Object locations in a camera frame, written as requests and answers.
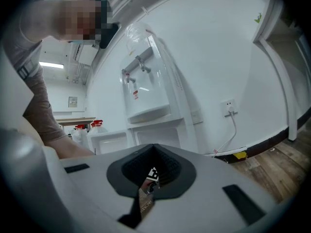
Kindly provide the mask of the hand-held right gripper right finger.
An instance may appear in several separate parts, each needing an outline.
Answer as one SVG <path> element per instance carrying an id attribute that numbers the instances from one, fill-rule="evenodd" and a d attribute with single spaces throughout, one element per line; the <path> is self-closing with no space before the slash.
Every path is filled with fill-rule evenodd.
<path id="1" fill-rule="evenodd" d="M 265 213 L 276 206 L 266 190 L 230 164 L 171 146 L 166 149 L 192 162 L 196 179 L 179 198 L 157 200 L 140 224 L 142 233 L 232 233 L 246 227 L 223 191 L 228 185 L 237 185 Z"/>

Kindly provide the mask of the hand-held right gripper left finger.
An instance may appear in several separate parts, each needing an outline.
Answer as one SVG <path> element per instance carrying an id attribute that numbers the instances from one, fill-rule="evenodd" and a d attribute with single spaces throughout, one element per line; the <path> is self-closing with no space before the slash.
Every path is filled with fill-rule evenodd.
<path id="1" fill-rule="evenodd" d="M 114 219 L 135 226 L 154 206 L 154 181 L 145 179 L 134 197 L 122 196 L 116 188 L 127 189 L 130 182 L 121 166 L 111 167 L 111 164 L 130 154 L 138 155 L 146 147 L 139 145 L 89 157 L 63 159 L 61 163 L 83 194 Z"/>

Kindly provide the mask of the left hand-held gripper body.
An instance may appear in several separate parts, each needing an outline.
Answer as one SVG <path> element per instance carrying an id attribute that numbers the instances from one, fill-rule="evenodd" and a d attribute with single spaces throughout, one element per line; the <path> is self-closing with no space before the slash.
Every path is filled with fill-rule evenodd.
<path id="1" fill-rule="evenodd" d="M 142 218 L 145 218 L 154 206 L 154 193 L 159 189 L 159 176 L 155 168 L 152 168 L 147 175 L 143 185 L 140 187 L 139 208 Z"/>

